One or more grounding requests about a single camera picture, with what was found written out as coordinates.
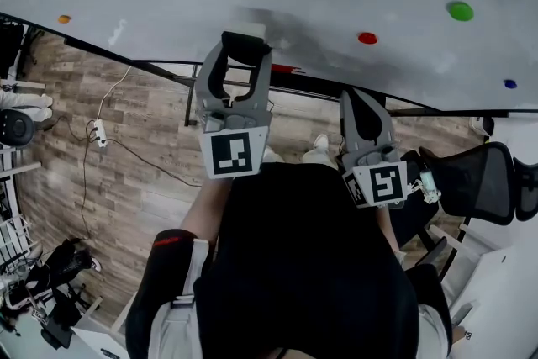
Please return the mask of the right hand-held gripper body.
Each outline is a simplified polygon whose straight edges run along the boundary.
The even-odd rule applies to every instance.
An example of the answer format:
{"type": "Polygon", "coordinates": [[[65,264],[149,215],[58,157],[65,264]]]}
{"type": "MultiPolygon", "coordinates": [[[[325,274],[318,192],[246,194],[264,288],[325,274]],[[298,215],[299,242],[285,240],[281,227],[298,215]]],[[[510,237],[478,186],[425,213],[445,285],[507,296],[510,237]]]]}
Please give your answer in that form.
{"type": "Polygon", "coordinates": [[[408,197],[407,163],[391,142],[342,156],[342,178],[358,209],[400,209],[408,197]]]}

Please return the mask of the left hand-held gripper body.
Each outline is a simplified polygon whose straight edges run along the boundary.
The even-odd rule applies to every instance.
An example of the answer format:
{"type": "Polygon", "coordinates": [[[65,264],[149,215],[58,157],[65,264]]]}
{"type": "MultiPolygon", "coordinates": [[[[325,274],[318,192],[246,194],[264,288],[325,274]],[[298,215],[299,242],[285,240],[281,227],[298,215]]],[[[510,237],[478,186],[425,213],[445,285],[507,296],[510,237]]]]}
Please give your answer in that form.
{"type": "Polygon", "coordinates": [[[270,129],[270,111],[201,108],[199,143],[208,177],[246,177],[260,171],[270,129]]]}

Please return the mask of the black and white object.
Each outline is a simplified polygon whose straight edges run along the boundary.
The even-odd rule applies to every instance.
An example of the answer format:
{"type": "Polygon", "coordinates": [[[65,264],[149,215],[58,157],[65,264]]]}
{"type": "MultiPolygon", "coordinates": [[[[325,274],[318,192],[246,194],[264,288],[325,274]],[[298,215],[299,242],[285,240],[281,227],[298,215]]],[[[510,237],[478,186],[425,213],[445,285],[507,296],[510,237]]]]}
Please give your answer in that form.
{"type": "Polygon", "coordinates": [[[248,66],[260,65],[263,58],[272,53],[263,23],[232,23],[221,34],[221,42],[229,58],[248,66]]]}

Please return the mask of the person's left forearm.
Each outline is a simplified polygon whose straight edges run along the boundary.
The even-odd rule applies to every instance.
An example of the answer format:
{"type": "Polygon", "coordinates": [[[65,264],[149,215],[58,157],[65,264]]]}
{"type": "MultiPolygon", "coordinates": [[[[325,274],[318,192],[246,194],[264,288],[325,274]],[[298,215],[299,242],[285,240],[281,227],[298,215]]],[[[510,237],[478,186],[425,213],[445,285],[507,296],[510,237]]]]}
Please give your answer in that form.
{"type": "Polygon", "coordinates": [[[232,183],[231,178],[206,179],[180,228],[200,240],[215,243],[232,183]]]}

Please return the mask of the person's right forearm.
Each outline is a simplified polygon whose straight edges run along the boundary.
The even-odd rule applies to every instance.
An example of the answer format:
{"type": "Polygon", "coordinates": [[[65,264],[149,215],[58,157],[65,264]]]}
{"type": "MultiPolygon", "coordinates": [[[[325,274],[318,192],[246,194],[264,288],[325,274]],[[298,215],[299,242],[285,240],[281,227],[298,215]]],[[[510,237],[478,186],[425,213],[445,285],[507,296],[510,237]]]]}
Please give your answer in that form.
{"type": "Polygon", "coordinates": [[[390,213],[387,206],[377,207],[375,210],[376,221],[381,229],[384,237],[386,238],[388,244],[390,245],[395,257],[398,260],[398,263],[402,267],[404,265],[404,258],[406,254],[399,249],[396,236],[393,231],[390,213]]]}

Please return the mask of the person's left white shoe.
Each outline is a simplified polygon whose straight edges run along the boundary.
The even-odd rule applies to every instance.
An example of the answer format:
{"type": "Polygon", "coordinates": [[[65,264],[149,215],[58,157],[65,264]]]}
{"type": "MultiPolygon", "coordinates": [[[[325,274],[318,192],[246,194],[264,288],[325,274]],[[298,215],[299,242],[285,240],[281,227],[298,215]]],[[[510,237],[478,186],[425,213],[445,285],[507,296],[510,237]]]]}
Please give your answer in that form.
{"type": "Polygon", "coordinates": [[[263,163],[284,163],[285,161],[269,145],[267,145],[264,149],[262,162],[263,163]]]}

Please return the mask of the person's right leg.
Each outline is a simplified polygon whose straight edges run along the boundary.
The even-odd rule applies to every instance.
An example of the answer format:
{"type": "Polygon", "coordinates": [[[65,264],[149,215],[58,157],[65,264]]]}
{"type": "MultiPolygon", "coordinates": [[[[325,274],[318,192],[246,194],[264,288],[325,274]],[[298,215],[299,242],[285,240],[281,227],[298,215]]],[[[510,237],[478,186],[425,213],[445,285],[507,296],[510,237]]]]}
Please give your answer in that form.
{"type": "Polygon", "coordinates": [[[326,149],[314,148],[306,152],[302,157],[303,164],[320,164],[337,170],[338,167],[331,159],[329,152],[326,149]]]}

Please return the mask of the black mesh office chair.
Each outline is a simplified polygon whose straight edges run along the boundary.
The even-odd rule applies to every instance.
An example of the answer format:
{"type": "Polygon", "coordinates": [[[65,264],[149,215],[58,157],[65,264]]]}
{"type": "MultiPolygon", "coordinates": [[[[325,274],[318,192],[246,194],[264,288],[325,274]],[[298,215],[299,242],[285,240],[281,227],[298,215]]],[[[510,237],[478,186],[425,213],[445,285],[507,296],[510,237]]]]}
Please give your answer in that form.
{"type": "Polygon", "coordinates": [[[439,210],[453,217],[480,219],[507,226],[514,219],[528,221],[538,215],[538,163],[526,165],[511,156],[506,145],[486,143],[454,156],[439,157],[421,147],[409,151],[407,163],[409,194],[404,206],[392,209],[390,217],[398,245],[418,236],[434,259],[445,240],[434,242],[427,224],[439,210]],[[413,191],[424,169],[430,169],[441,191],[438,203],[427,204],[422,192],[413,191]]]}

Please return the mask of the white power strip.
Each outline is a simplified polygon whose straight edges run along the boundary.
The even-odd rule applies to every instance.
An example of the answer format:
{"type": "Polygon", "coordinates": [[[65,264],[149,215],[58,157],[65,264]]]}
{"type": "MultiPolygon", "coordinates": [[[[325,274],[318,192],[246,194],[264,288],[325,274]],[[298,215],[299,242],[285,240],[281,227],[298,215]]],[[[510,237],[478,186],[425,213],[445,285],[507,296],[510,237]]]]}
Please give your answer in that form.
{"type": "Polygon", "coordinates": [[[95,132],[98,146],[100,148],[105,148],[108,144],[108,139],[106,136],[103,121],[101,119],[96,119],[94,121],[94,128],[96,129],[95,132]]]}

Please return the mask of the white cabinet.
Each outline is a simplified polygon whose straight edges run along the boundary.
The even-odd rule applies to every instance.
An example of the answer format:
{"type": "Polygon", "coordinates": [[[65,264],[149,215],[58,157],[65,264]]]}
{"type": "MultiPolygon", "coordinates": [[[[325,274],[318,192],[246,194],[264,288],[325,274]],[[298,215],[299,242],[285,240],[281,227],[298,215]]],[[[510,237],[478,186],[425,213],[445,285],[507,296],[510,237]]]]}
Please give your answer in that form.
{"type": "Polygon", "coordinates": [[[538,104],[522,104],[517,111],[493,117],[490,140],[505,144],[525,164],[538,163],[538,104]]]}

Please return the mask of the green round magnet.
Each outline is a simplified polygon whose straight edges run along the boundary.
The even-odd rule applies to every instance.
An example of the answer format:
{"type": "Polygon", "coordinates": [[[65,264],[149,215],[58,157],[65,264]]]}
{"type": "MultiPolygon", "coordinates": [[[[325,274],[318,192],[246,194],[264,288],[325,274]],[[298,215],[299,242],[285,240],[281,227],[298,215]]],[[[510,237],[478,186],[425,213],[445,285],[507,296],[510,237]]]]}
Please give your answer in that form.
{"type": "Polygon", "coordinates": [[[451,18],[459,22],[469,22],[474,19],[473,8],[468,3],[462,1],[448,3],[446,10],[451,18]]]}

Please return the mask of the black arm sleeve red print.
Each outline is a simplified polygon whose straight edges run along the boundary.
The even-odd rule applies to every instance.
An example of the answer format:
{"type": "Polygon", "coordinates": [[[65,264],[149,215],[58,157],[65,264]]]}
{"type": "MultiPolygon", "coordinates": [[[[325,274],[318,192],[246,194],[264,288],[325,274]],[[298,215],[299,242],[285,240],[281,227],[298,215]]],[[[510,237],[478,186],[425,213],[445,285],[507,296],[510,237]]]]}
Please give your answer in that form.
{"type": "Polygon", "coordinates": [[[152,323],[163,304],[182,294],[196,239],[195,234],[181,229],[164,230],[156,236],[125,322],[129,359],[148,359],[152,323]]]}

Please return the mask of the person's white vest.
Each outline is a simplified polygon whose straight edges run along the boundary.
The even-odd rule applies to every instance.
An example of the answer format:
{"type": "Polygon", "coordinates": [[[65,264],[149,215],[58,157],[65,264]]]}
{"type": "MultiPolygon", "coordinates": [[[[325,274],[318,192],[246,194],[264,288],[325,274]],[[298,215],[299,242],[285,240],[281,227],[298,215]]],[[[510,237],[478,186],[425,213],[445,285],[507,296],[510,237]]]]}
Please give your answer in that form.
{"type": "MultiPolygon", "coordinates": [[[[210,242],[199,238],[194,241],[182,294],[163,304],[152,323],[148,359],[203,359],[194,286],[217,254],[218,249],[214,249],[210,242]]],[[[267,353],[281,357],[290,351],[295,350],[277,348],[267,353]]]]}

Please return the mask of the black backpack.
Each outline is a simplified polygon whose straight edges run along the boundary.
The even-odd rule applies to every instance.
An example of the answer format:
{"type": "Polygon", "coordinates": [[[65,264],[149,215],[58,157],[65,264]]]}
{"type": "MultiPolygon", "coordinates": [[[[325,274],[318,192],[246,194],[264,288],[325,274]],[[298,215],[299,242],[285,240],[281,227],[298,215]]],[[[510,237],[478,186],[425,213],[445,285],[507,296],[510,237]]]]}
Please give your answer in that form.
{"type": "Polygon", "coordinates": [[[100,262],[87,248],[77,247],[79,239],[65,240],[57,246],[40,267],[34,267],[25,282],[25,289],[33,299],[42,293],[69,283],[82,271],[102,271],[100,262]]]}

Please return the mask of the small turquoise keychain bottle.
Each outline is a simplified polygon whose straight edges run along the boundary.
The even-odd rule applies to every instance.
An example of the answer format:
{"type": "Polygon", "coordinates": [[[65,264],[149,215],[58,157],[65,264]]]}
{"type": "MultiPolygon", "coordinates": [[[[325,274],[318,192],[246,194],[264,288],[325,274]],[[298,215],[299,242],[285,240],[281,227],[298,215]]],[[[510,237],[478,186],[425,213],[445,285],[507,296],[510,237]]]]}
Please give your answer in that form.
{"type": "Polygon", "coordinates": [[[413,191],[420,191],[423,194],[424,201],[427,204],[438,203],[441,197],[441,191],[435,184],[432,171],[424,169],[419,174],[419,179],[415,181],[413,191]]]}

